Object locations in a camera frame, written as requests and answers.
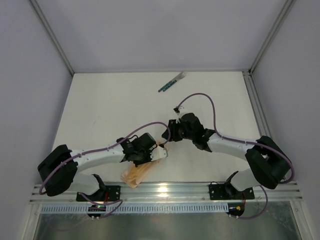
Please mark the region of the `peach satin napkin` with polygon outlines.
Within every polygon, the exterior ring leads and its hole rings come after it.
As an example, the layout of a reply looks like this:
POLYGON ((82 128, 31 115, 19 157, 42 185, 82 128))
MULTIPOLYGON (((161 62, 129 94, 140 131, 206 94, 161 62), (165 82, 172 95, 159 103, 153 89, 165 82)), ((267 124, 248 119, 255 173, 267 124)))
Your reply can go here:
MULTIPOLYGON (((164 144, 160 142, 155 142, 153 145, 151 145, 149 148, 146 148, 142 146, 140 143, 138 144, 138 147, 136 147, 134 144, 132 144, 132 147, 129 147, 129 149, 134 150, 148 150, 151 148, 156 148, 157 146, 165 147, 164 144)), ((136 167, 133 163, 121 174, 121 180, 126 183, 130 188, 134 189, 136 188, 147 176, 148 174, 162 161, 163 159, 151 161, 142 165, 139 165, 136 167)))

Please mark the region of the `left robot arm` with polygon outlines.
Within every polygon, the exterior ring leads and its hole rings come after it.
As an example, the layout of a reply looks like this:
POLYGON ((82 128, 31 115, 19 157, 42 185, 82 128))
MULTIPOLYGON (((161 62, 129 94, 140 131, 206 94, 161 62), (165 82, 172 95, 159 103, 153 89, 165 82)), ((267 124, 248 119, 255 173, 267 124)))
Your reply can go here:
POLYGON ((107 146, 87 150, 72 150, 65 144, 59 145, 37 167, 42 180, 39 194, 54 197, 74 187, 76 192, 93 195, 103 189, 102 180, 94 174, 79 180, 81 172, 123 162, 132 162, 137 167, 154 160, 157 148, 157 142, 149 133, 121 137, 107 146))

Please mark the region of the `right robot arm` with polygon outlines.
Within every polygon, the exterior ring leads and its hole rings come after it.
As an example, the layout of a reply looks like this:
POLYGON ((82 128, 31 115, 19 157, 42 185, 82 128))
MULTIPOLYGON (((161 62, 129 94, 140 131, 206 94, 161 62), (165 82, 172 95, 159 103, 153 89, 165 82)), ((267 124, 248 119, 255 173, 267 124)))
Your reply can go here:
POLYGON ((251 143, 242 139, 231 140, 219 136, 216 130, 203 127, 193 113, 169 120, 168 129, 161 136, 170 142, 190 140, 199 150, 227 154, 246 161, 248 169, 235 171, 223 183, 222 192, 229 199, 239 197, 252 187, 273 190, 291 169, 286 155, 270 137, 262 136, 251 143))

